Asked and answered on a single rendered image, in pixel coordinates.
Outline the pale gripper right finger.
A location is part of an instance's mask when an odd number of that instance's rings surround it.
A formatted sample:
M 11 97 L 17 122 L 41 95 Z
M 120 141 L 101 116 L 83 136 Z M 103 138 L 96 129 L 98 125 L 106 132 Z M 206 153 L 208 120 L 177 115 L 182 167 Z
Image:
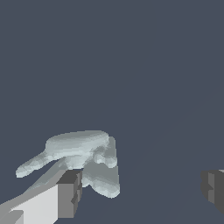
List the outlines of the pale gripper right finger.
M 202 171 L 200 178 L 203 196 L 224 214 L 224 170 Z

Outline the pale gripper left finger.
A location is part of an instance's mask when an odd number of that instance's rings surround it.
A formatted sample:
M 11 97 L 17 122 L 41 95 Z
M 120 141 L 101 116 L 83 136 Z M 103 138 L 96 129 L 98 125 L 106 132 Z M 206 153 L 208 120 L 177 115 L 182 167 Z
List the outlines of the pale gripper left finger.
M 29 189 L 0 205 L 0 224 L 54 224 L 73 218 L 82 194 L 82 170 L 54 164 Z

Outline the pale grey lumpy object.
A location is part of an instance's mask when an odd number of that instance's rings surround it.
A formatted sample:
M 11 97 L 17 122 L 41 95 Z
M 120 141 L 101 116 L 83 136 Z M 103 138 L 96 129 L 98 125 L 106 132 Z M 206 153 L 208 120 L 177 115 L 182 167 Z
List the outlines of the pale grey lumpy object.
M 29 190 L 46 185 L 59 170 L 82 170 L 82 186 L 113 199 L 120 193 L 116 140 L 102 130 L 84 130 L 49 138 L 45 150 L 21 164 L 16 177 L 23 178 L 56 163 Z

